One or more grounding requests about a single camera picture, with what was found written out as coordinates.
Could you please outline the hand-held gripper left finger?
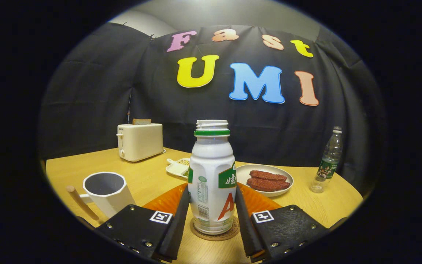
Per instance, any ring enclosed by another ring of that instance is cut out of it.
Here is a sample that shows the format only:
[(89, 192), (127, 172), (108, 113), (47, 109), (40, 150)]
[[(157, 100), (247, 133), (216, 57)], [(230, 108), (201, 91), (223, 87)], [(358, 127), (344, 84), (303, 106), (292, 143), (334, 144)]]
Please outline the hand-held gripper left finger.
[(129, 204), (96, 228), (104, 238), (153, 262), (177, 259), (189, 209), (184, 183), (144, 206)]

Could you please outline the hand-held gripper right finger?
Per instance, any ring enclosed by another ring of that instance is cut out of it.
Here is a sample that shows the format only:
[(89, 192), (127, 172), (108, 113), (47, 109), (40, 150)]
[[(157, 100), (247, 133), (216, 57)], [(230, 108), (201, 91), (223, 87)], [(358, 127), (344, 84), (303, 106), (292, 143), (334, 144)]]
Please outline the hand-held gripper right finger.
[(253, 263), (287, 257), (329, 231), (298, 206), (280, 206), (241, 183), (236, 209), (245, 254)]

